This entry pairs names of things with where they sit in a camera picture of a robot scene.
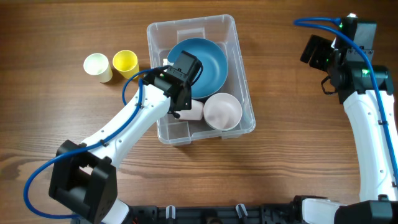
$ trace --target cup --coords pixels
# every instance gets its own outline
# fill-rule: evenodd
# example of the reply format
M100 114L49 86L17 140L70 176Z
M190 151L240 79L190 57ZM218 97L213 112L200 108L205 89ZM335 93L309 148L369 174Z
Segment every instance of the cup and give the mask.
M180 115L179 119L199 121L203 117L203 103L192 100L191 109L176 112Z
M113 57L113 66L124 78L131 78L139 72L137 55L131 50L121 50Z
M229 131L235 128L242 118L242 113L239 100L227 93L214 94L203 107L206 123L220 131Z
M112 79L112 70L108 59L100 53L89 55L83 63L85 72L96 77L101 83L106 83Z

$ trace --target blue bowl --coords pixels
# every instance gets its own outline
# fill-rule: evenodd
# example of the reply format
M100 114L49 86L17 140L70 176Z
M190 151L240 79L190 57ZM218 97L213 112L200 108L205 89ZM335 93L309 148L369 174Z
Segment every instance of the blue bowl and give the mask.
M202 99L216 93L228 75L228 63L223 51L210 40L191 38L174 46L167 60L174 63L183 50L196 56L203 65L199 80L192 86L192 98Z

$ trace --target storage container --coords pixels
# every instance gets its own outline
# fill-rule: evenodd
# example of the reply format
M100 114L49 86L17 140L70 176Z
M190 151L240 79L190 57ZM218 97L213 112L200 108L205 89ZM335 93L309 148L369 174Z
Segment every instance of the storage container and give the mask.
M235 96L242 105L243 116L232 130L219 131L209 127L205 120L184 121L167 114L157 121L157 134L164 144L190 144L194 140L221 137L236 138L256 127L248 82L244 72L241 49L234 18L230 15L210 16L179 21L155 22L147 28L150 65L163 65L170 50L179 42L201 37L216 43L226 55L228 77L218 93Z

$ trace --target yellow cup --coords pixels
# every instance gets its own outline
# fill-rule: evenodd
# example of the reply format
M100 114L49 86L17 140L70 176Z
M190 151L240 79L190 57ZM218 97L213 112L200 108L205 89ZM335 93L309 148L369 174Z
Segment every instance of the yellow cup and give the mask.
M137 55L131 50L121 50L113 57L113 66L125 78L131 78L139 72Z

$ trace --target wooden table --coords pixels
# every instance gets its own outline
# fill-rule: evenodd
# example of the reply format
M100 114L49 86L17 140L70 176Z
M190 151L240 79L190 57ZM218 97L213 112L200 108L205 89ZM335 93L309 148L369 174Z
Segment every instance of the wooden table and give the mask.
M26 209L28 176L66 139L80 142L122 107L125 79L114 71L100 84L83 70L85 57L135 51L149 68L146 28L152 22L218 14L235 18L256 129L173 147L153 125L118 172L119 198L130 205L204 206L289 202L319 195L359 200L359 168L350 123L337 96L325 96L326 75L300 62L311 34L299 17L346 16L378 23L374 64L398 81L398 2L218 1L88 2L0 6L0 223L55 223ZM129 87L132 94L136 85ZM36 178L33 204L69 211L48 196L51 170Z

